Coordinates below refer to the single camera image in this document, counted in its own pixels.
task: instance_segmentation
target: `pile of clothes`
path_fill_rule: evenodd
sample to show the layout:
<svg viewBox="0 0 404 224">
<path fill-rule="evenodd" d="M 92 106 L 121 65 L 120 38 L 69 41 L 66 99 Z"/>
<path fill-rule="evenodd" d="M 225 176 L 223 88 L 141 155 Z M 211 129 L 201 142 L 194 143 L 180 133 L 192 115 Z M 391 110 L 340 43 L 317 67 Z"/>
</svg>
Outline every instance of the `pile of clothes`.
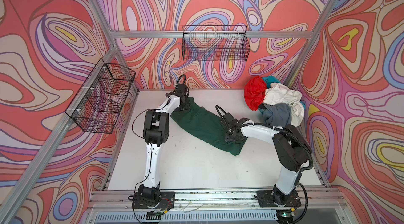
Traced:
<svg viewBox="0 0 404 224">
<path fill-rule="evenodd" d="M 244 88 L 244 98 L 251 110 L 263 109 L 264 121 L 272 126 L 299 126 L 304 117 L 300 102 L 300 91 L 290 90 L 281 83 L 271 83 L 267 88 L 258 76 L 251 79 Z"/>
</svg>

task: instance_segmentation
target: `black wire basket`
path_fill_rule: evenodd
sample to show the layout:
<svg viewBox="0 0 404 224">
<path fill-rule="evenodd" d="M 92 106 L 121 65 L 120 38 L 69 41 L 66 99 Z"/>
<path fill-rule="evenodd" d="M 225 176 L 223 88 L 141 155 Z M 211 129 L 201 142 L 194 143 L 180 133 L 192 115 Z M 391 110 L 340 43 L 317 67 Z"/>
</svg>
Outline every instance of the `black wire basket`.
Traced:
<svg viewBox="0 0 404 224">
<path fill-rule="evenodd" d="M 182 30 L 185 61 L 247 61 L 250 43 L 245 25 L 185 25 Z"/>
<path fill-rule="evenodd" d="M 104 63 L 73 113 L 66 113 L 84 132 L 112 133 L 134 77 L 127 67 Z"/>
</svg>

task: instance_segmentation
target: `green garment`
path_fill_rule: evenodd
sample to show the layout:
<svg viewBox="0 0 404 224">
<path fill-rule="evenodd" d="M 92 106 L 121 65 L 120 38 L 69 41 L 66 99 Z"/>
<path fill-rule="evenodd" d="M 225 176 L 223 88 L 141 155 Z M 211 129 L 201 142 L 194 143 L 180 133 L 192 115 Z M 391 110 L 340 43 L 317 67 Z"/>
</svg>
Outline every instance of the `green garment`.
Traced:
<svg viewBox="0 0 404 224">
<path fill-rule="evenodd" d="M 244 143 L 226 143 L 226 129 L 220 122 L 220 117 L 195 104 L 193 97 L 189 97 L 189 100 L 191 103 L 191 109 L 173 112 L 171 118 L 182 129 L 196 138 L 199 138 L 220 150 L 230 152 L 234 156 L 240 154 Z"/>
</svg>

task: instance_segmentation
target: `white cloth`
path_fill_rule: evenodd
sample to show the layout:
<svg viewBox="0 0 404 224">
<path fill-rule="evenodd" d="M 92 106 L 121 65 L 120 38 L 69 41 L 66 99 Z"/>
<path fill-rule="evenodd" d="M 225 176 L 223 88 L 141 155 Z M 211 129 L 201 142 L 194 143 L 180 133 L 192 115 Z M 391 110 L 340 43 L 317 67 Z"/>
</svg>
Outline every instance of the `white cloth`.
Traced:
<svg viewBox="0 0 404 224">
<path fill-rule="evenodd" d="M 303 120 L 304 107 L 300 103 L 302 94 L 300 91 L 290 90 L 281 83 L 271 83 L 271 88 L 265 91 L 264 103 L 268 105 L 276 105 L 286 103 L 290 106 L 292 120 L 291 125 L 297 127 Z"/>
</svg>

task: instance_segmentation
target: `red wire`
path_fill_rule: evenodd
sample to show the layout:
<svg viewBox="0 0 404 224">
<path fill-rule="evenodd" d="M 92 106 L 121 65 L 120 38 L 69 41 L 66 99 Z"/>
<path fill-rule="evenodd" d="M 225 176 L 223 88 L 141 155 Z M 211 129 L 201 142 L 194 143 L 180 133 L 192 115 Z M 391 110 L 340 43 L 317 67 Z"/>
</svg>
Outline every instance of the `red wire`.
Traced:
<svg viewBox="0 0 404 224">
<path fill-rule="evenodd" d="M 168 199 L 165 199 L 165 200 L 167 200 L 168 202 L 169 202 L 169 206 L 171 206 L 172 204 L 171 204 L 171 201 L 169 201 Z"/>
</svg>

